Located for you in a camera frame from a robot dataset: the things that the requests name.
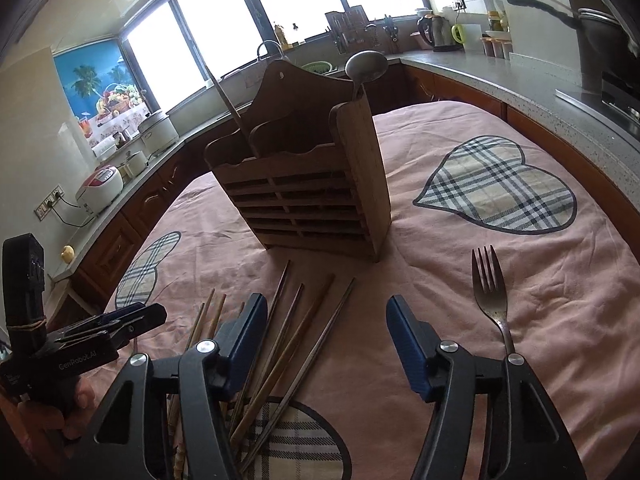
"human hand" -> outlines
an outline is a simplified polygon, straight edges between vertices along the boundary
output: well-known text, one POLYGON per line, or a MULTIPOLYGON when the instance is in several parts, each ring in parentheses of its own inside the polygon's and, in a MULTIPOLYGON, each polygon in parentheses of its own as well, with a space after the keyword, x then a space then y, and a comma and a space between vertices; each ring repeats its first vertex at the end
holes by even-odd
POLYGON ((47 431, 60 430, 66 438, 75 440, 82 436, 95 411, 95 392, 85 378, 80 378, 76 384, 74 398, 76 408, 66 420, 53 406, 33 400, 18 404, 18 414, 27 435, 23 446, 32 458, 54 473, 60 472, 65 457, 71 455, 74 446, 63 448, 61 443, 52 442, 47 431))

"faucet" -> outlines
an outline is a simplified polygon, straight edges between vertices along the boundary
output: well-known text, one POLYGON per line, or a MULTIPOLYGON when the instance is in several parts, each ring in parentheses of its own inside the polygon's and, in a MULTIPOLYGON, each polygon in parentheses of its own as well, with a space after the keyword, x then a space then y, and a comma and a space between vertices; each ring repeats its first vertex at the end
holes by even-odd
POLYGON ((256 57, 258 58, 257 59, 258 61, 260 61, 260 48, 263 45, 266 45, 267 43, 273 43, 275 46, 277 46, 278 47, 278 52, 280 53, 280 57, 284 61, 289 61, 291 63, 291 60, 287 56, 284 55, 284 52, 282 51, 282 47, 280 46, 280 44, 277 41, 273 41, 273 40, 266 40, 266 41, 263 41, 260 45, 258 45, 258 50, 256 50, 256 53, 255 53, 256 57))

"countertop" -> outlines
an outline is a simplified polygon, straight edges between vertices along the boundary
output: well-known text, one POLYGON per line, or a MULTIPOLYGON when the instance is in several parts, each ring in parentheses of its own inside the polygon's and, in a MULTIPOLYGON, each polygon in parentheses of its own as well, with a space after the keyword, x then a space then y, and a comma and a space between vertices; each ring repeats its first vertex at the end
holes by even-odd
MULTIPOLYGON (((575 84, 539 70, 511 64, 508 60, 465 52, 420 50, 388 56, 388 59, 390 64, 415 66, 449 77, 507 103, 577 148, 640 210, 640 144, 636 146, 627 142, 604 124, 556 97, 556 89, 580 92, 582 89, 575 84)), ((334 72, 331 76, 339 76, 342 72, 334 72)), ((187 142, 229 120, 232 119, 228 113, 213 117, 180 136, 176 144, 153 158, 148 168, 129 182, 105 211, 76 232, 69 241, 76 257, 68 265, 61 262, 52 280, 64 280, 75 272, 111 219, 165 161, 187 142)))

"silver screw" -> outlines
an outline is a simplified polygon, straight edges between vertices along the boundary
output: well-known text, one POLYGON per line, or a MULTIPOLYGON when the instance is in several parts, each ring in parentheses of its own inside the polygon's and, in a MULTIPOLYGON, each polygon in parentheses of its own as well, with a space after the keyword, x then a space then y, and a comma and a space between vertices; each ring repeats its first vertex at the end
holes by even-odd
POLYGON ((449 354, 453 354, 453 352, 458 351, 458 343, 447 339, 440 343, 440 349, 444 352, 448 352, 449 354))
POLYGON ((200 341, 196 345, 196 350, 201 354, 208 354, 209 352, 213 351, 215 348, 216 348, 216 344, 210 339, 205 339, 204 341, 200 341))
POLYGON ((507 359, 512 365, 522 366, 524 364, 524 357, 520 354, 509 354, 507 359))
POLYGON ((135 354, 129 359, 129 364, 131 364, 131 366, 140 366, 144 363, 146 363, 146 355, 144 354, 135 354))

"blue sky in poster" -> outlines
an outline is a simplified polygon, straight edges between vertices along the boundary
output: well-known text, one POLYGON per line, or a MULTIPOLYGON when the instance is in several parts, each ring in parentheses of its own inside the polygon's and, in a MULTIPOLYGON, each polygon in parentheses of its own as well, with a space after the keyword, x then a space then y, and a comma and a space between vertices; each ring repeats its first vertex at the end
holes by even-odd
POLYGON ((82 119, 83 112, 90 114, 87 117, 94 117, 94 115, 97 114, 95 105, 98 101, 98 96, 94 93, 89 97, 83 98, 76 92, 73 86, 79 79, 74 73, 76 67, 81 65, 94 67, 97 77, 100 80, 100 84, 96 88, 100 94, 102 94, 108 85, 111 85, 110 89, 113 90, 114 85, 112 83, 117 81, 114 80, 111 71, 116 66, 124 71, 124 81, 126 84, 134 83, 131 73, 122 59, 122 53, 120 52, 118 43, 115 40, 101 41, 100 43, 76 48, 54 57, 53 61, 58 70, 58 76, 60 77, 60 82, 62 83, 62 88, 65 91, 69 105, 74 115, 80 119, 82 119))

